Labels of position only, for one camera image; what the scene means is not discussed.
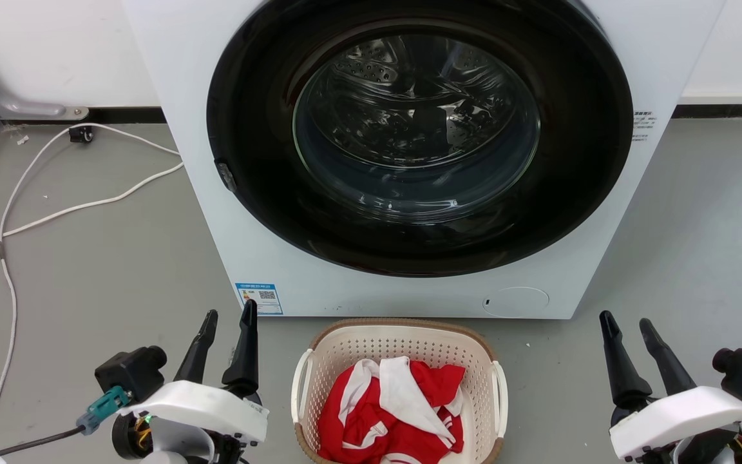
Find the basket handle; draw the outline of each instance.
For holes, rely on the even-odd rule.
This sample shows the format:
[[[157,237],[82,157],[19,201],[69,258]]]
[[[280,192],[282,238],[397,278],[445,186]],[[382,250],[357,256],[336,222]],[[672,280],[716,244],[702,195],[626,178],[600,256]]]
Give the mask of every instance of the basket handle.
[[[494,385],[494,414],[495,430],[497,437],[503,438],[506,435],[506,428],[509,425],[509,387],[506,382],[506,373],[500,362],[494,361],[494,369],[491,371],[491,384]]]
[[[305,411],[305,397],[307,396],[307,390],[309,389],[309,381],[311,380],[311,369],[306,369],[305,374],[305,385],[303,386],[303,394],[300,396],[300,381],[303,376],[303,370],[309,364],[309,359],[313,353],[312,349],[307,349],[303,355],[300,356],[300,362],[297,363],[297,370],[294,371],[294,383],[291,384],[291,419],[294,423],[300,423],[301,412]]]

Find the white basket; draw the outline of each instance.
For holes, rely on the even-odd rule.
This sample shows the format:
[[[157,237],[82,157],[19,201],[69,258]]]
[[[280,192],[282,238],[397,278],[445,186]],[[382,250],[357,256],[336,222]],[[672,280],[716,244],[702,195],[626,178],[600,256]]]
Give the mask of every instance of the white basket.
[[[460,417],[462,453],[441,464],[480,464],[497,460],[508,424],[506,374],[479,334],[451,324],[405,319],[343,320],[325,329],[303,353],[291,387],[291,418],[303,451],[315,462],[320,447],[317,422],[336,377],[360,359],[409,356],[430,367],[466,368],[460,385],[465,405]]]

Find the white cable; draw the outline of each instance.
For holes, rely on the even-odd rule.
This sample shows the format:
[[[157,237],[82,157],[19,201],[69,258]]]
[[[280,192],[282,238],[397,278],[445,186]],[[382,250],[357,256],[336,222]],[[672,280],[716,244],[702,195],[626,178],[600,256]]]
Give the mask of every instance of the white cable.
[[[54,220],[58,217],[62,217],[65,214],[72,213],[74,211],[79,211],[80,209],[85,208],[91,208],[91,206],[99,206],[99,205],[107,205],[108,203],[118,202],[119,200],[124,199],[124,197],[129,196],[130,194],[134,193],[136,190],[144,187],[146,184],[155,181],[156,179],[159,179],[159,177],[167,176],[170,173],[173,173],[174,171],[180,170],[184,166],[182,162],[180,164],[177,164],[173,168],[170,168],[168,170],[162,171],[161,173],[153,174],[153,176],[148,177],[142,182],[139,182],[138,184],[134,185],[132,188],[130,188],[129,191],[126,191],[125,193],[121,194],[118,197],[113,198],[106,198],[105,200],[98,200],[98,202],[90,202],[85,203],[83,205],[78,206],[71,206],[68,209],[62,209],[62,211],[59,211],[57,213],[54,213],[52,215],[49,215],[49,217],[43,217],[42,219],[35,220],[32,223],[25,224],[24,226],[19,227],[18,229],[8,230],[8,232],[5,232],[2,236],[3,237],[10,237],[11,235],[18,234],[18,232],[24,232],[27,229],[30,229],[32,227],[38,226],[39,224],[44,224],[45,222],[48,222],[49,220]]]
[[[13,203],[13,199],[15,196],[17,196],[17,193],[19,191],[19,188],[21,187],[21,183],[24,182],[24,178],[27,177],[27,173],[30,171],[30,168],[33,167],[34,164],[36,164],[36,161],[38,161],[39,156],[44,153],[45,150],[47,150],[47,147],[50,146],[50,144],[53,144],[54,141],[56,141],[59,137],[67,134],[68,130],[70,129],[76,129],[77,127],[85,127],[85,126],[93,126],[93,127],[100,127],[102,129],[111,130],[112,132],[115,132],[117,134],[121,135],[127,135],[132,139],[139,140],[140,142],[144,142],[146,144],[151,145],[152,147],[156,147],[157,149],[167,151],[168,153],[173,153],[174,155],[179,155],[179,152],[176,150],[171,150],[163,147],[162,145],[154,144],[150,140],[143,139],[142,137],[139,137],[138,135],[129,134],[127,132],[124,132],[123,130],[114,129],[113,127],[109,126],[103,126],[102,124],[94,124],[90,122],[85,122],[82,124],[74,124],[73,126],[68,127],[65,130],[62,130],[59,132],[59,134],[56,134],[56,136],[53,136],[50,141],[42,147],[41,150],[39,150],[38,153],[36,153],[35,158],[33,158],[33,161],[30,162],[27,169],[24,170],[23,175],[19,178],[19,182],[15,185],[15,188],[13,188],[13,191],[11,193],[10,199],[8,199],[8,205],[5,206],[5,211],[2,214],[2,220],[0,222],[0,259],[2,261],[2,271],[5,274],[5,280],[8,281],[8,287],[10,288],[11,293],[11,304],[13,308],[13,317],[11,320],[11,335],[10,335],[10,344],[8,346],[8,356],[5,358],[5,366],[2,369],[2,376],[0,376],[0,398],[2,397],[2,390],[5,385],[5,379],[8,377],[8,371],[10,370],[10,364],[11,360],[13,358],[13,349],[15,347],[15,321],[17,321],[17,300],[15,300],[15,287],[13,287],[13,281],[11,279],[10,273],[8,271],[8,264],[6,263],[5,255],[4,255],[4,245],[3,240],[8,235],[14,235],[18,232],[22,232],[23,230],[30,229],[32,227],[38,226],[39,224],[43,224],[49,220],[53,220],[57,217],[61,217],[61,215],[68,214],[73,211],[78,211],[79,209],[85,209],[90,208],[91,206],[97,206],[97,205],[105,205],[107,203],[112,202],[118,202],[119,200],[123,199],[124,197],[129,196],[130,194],[134,193],[136,190],[147,184],[148,182],[152,182],[155,179],[159,179],[159,177],[167,176],[167,174],[173,173],[174,171],[178,170],[183,166],[182,162],[180,164],[177,164],[173,168],[170,168],[167,171],[162,171],[161,173],[154,174],[153,176],[148,177],[142,182],[139,182],[135,186],[133,186],[129,191],[126,191],[125,193],[121,194],[118,197],[113,198],[107,198],[106,200],[98,200],[98,202],[91,202],[91,203],[85,203],[84,205],[74,206],[73,208],[63,209],[62,211],[59,211],[56,214],[49,215],[49,217],[44,217],[40,220],[36,220],[30,224],[26,224],[25,226],[21,226],[18,229],[13,229],[7,233],[4,232],[5,229],[5,221],[8,219],[8,212],[10,212],[11,205]]]

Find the metal bracket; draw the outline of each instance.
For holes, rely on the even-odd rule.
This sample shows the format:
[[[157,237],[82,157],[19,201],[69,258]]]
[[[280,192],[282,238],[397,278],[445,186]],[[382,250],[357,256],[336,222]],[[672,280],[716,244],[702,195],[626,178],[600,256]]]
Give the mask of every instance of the metal bracket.
[[[86,106],[27,102],[0,82],[0,119],[13,121],[79,121],[88,115]]]

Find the gray floor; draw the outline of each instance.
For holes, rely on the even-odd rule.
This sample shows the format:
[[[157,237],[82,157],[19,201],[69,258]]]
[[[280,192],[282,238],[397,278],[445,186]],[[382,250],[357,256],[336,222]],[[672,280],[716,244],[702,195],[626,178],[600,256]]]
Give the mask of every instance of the gray floor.
[[[124,129],[173,146],[165,126]],[[30,159],[57,130],[0,130],[0,215]],[[30,141],[19,146],[23,135]],[[62,140],[47,155],[15,202],[10,226],[115,196],[176,164],[172,155],[104,130],[90,146]],[[0,447],[72,427],[100,394],[94,367],[115,352],[158,344],[171,355],[165,373],[173,375],[210,308],[221,317],[206,381],[218,381],[238,334],[238,305],[183,171],[123,202],[9,238],[6,248],[20,314],[0,403]],[[672,121],[573,320],[459,321],[486,336],[509,377],[500,462],[616,462],[597,323],[603,309],[615,313],[631,358],[657,393],[660,375],[637,331],[644,316],[698,384],[718,384],[712,355],[742,347],[742,120]],[[0,268],[0,369],[10,317]],[[290,380],[300,354],[329,322],[260,320],[260,394],[271,420],[268,442],[245,456],[251,463],[308,462],[292,431]],[[120,458],[107,423],[90,437],[8,461]]]

